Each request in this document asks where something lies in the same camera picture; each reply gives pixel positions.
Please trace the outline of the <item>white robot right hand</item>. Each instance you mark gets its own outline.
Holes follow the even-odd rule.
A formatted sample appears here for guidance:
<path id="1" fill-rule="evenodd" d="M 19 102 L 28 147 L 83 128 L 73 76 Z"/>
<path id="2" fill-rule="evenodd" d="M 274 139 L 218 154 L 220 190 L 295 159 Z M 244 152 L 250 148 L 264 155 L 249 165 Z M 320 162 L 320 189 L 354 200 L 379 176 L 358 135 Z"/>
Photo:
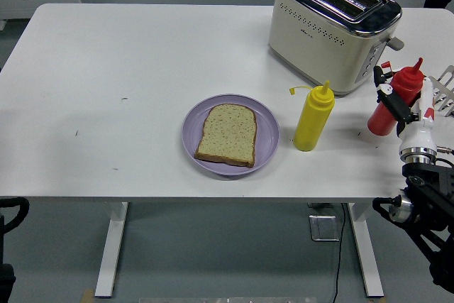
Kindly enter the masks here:
<path id="1" fill-rule="evenodd" d="M 376 136 L 386 136 L 392 129 L 401 139 L 400 158 L 406 162 L 430 163 L 437 155 L 432 138 L 434 126 L 433 82 L 420 71 L 422 61 L 398 72 L 385 73 L 373 68 L 377 108 L 367 127 Z"/>

